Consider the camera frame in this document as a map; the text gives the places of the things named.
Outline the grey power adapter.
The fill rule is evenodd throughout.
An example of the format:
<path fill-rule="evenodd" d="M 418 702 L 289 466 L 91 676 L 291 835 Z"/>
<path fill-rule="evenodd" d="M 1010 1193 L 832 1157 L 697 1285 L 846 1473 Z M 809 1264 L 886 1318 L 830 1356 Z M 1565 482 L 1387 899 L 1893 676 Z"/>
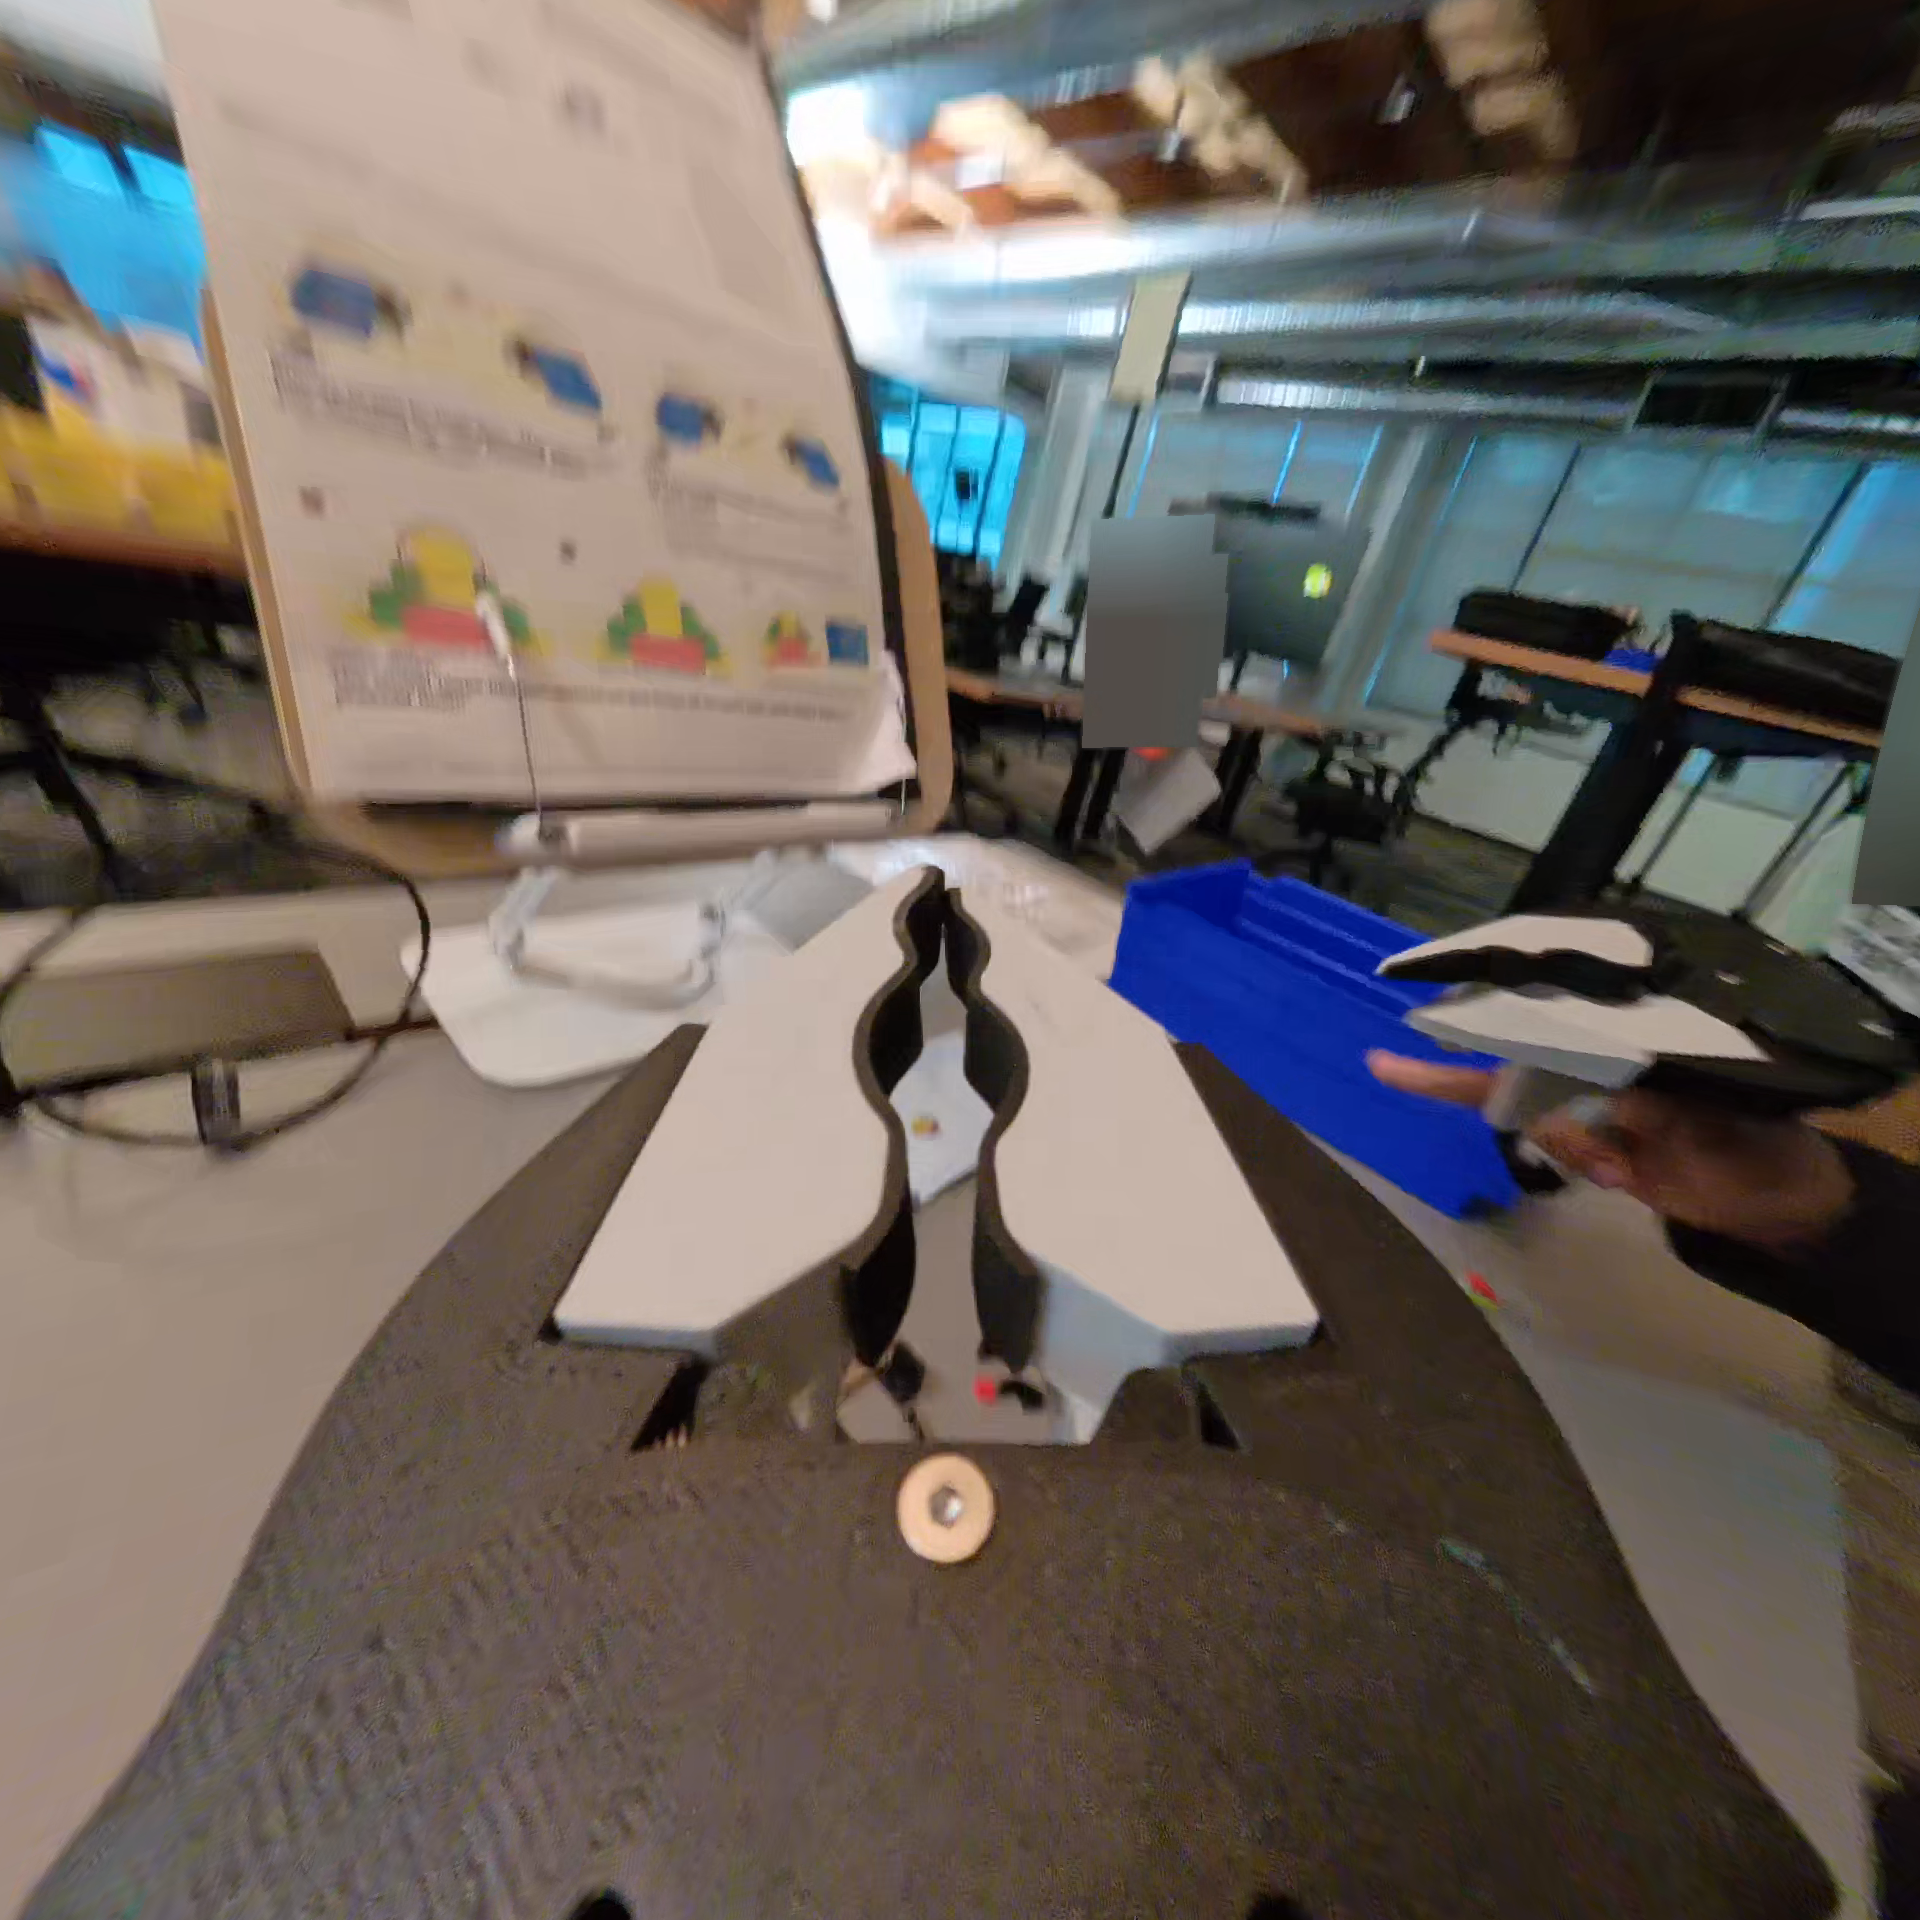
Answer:
<path fill-rule="evenodd" d="M 6 981 L 2 1113 L 207 1065 L 239 1067 L 353 1041 L 337 974 L 313 947 L 51 969 Z"/>

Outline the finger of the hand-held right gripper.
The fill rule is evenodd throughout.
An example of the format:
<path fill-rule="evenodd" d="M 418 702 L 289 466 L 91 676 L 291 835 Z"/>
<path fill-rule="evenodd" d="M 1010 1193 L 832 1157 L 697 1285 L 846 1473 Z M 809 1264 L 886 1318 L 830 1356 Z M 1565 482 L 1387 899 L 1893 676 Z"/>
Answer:
<path fill-rule="evenodd" d="M 1507 916 L 1383 958 L 1381 981 L 1632 1001 L 1659 984 L 1659 940 L 1631 918 Z"/>
<path fill-rule="evenodd" d="M 1777 1072 L 1779 1053 L 1737 1019 L 1741 997 L 1715 984 L 1631 998 L 1595 998 L 1534 984 L 1458 984 L 1408 1011 L 1408 1026 L 1455 1050 L 1560 1072 L 1591 1088 L 1625 1088 L 1658 1067 Z"/>

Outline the blue plastic bin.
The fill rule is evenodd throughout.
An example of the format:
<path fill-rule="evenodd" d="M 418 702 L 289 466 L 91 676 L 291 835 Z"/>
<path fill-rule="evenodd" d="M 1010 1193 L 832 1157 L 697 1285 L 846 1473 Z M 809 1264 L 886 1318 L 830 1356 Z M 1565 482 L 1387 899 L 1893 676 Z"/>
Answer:
<path fill-rule="evenodd" d="M 1237 860 L 1128 886 L 1112 987 L 1429 1209 L 1503 1214 L 1521 1187 L 1493 1126 L 1472 1108 L 1393 1091 L 1370 1070 L 1375 1052 L 1495 1067 L 1408 1025 L 1434 987 L 1379 976 L 1383 961 L 1419 941 L 1345 896 Z"/>

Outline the person's right hand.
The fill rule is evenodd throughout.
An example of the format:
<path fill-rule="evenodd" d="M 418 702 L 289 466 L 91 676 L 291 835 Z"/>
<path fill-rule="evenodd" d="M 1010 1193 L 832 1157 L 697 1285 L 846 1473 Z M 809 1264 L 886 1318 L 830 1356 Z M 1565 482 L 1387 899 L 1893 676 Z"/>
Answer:
<path fill-rule="evenodd" d="M 1826 1237 L 1858 1193 L 1839 1142 L 1802 1121 L 1746 1118 L 1646 1088 L 1561 1100 L 1521 1140 L 1573 1182 L 1769 1253 Z"/>

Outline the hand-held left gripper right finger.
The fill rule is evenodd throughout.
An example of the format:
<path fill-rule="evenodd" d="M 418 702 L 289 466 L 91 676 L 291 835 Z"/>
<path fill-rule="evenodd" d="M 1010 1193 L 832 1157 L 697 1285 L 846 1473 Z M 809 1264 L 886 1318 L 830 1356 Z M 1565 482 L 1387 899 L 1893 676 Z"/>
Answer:
<path fill-rule="evenodd" d="M 1010 909 L 947 901 L 977 1158 L 981 1354 L 1010 1373 L 1142 1373 L 1302 1348 L 1304 1278 L 1176 1042 Z"/>

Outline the large dark wall screen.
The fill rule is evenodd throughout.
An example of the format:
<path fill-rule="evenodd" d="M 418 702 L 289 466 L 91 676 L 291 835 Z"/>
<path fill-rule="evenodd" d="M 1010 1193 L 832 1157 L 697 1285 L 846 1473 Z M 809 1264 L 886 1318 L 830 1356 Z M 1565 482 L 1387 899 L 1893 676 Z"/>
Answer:
<path fill-rule="evenodd" d="M 1214 521 L 1217 552 L 1231 565 L 1223 658 L 1322 666 L 1370 532 L 1318 507 L 1235 496 L 1214 506 Z"/>

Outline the black office chair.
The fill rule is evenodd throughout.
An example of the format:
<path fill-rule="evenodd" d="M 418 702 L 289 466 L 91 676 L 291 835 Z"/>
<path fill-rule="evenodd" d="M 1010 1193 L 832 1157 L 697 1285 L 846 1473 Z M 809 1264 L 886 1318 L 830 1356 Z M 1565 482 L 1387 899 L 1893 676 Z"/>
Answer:
<path fill-rule="evenodd" d="M 1390 849 L 1413 813 L 1418 784 L 1386 761 L 1322 756 L 1286 786 L 1298 856 L 1312 886 L 1354 886 L 1343 850 Z"/>

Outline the black rounded backpack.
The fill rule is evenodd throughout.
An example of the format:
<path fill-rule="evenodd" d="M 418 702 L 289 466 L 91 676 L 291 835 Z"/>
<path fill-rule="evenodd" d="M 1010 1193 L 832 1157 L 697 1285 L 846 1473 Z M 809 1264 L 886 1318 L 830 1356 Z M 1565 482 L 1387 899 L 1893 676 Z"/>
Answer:
<path fill-rule="evenodd" d="M 1458 600 L 1455 630 L 1539 653 L 1601 664 L 1639 633 L 1639 621 L 1619 609 L 1480 588 Z"/>

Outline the wooden top standing desk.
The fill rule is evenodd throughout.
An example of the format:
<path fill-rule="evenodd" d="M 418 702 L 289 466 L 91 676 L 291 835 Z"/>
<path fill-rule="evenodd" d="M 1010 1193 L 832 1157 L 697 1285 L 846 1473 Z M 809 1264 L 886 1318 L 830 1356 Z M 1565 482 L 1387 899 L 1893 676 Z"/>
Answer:
<path fill-rule="evenodd" d="M 1653 667 L 1575 660 L 1501 641 L 1434 630 L 1429 649 L 1455 660 L 1461 676 L 1448 715 L 1470 720 L 1487 706 L 1482 681 L 1507 676 L 1528 691 L 1533 706 L 1599 720 L 1606 736 L 1573 800 L 1530 861 L 1509 909 L 1585 905 L 1616 881 L 1653 809 L 1681 777 L 1693 755 L 1713 761 L 1833 761 L 1842 773 L 1873 768 L 1883 731 L 1751 706 L 1683 684 L 1671 648 Z"/>

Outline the black flat carry bag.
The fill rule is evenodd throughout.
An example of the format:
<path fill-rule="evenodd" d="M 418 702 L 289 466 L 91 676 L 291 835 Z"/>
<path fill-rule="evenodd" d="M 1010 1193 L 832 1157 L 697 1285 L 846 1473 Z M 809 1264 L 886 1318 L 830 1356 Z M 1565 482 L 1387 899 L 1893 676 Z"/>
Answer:
<path fill-rule="evenodd" d="M 1883 731 L 1902 676 L 1897 657 L 1685 610 L 1671 616 L 1670 633 L 1687 688 L 1848 729 Z"/>

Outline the long wooden office desk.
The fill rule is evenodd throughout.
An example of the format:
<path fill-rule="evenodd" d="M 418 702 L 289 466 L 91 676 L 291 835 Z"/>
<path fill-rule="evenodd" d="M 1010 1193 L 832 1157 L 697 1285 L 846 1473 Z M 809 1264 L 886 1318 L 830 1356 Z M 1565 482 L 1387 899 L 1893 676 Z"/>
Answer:
<path fill-rule="evenodd" d="M 1031 675 L 979 673 L 949 664 L 945 667 L 954 738 L 983 724 L 989 709 L 1034 713 L 1034 728 L 1080 731 L 1086 717 L 1086 693 L 1078 684 Z M 1198 817 L 1200 829 L 1231 836 L 1242 804 L 1257 781 L 1269 738 L 1302 740 L 1315 750 L 1325 746 L 1375 747 L 1387 733 L 1387 723 L 1362 713 L 1312 710 L 1257 699 L 1237 691 L 1218 691 L 1202 702 L 1202 729 L 1223 729 L 1217 761 L 1217 797 Z M 1122 763 L 1117 753 L 1096 753 L 1080 742 L 1063 800 L 1056 806 L 1053 841 L 1059 850 L 1080 850 L 1104 835 L 1119 806 Z"/>

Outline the silver ceiling ducts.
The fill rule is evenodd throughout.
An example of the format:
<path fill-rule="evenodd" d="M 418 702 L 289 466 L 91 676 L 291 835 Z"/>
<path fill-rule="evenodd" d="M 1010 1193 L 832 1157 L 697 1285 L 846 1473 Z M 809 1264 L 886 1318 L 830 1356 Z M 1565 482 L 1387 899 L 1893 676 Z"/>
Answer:
<path fill-rule="evenodd" d="M 1619 417 L 1685 379 L 1917 413 L 1917 197 L 1771 220 L 1406 198 L 909 237 L 839 216 L 821 241 L 858 357 L 955 393 L 1112 372 L 1137 291 L 1182 278 L 1176 377 L 1227 405 Z"/>

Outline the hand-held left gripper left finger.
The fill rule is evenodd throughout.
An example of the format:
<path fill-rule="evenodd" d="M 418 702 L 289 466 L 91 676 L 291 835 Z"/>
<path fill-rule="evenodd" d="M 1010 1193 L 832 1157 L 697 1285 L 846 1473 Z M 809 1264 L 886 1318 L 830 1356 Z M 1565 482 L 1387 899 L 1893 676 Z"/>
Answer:
<path fill-rule="evenodd" d="M 889 1345 L 918 1261 L 891 1093 L 945 896 L 902 872 L 727 998 L 558 1298 L 568 1342 L 766 1369 Z"/>

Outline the person's right forearm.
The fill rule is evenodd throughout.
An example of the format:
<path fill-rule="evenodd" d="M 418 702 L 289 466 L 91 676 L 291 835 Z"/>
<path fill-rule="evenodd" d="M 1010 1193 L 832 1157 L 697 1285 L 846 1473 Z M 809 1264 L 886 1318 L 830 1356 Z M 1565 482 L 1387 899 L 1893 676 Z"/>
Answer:
<path fill-rule="evenodd" d="M 1769 1253 L 1664 1220 L 1670 1244 L 1705 1280 L 1818 1333 L 1917 1400 L 1918 1085 L 1802 1123 L 1833 1139 L 1857 1177 L 1855 1206 L 1833 1232 Z"/>

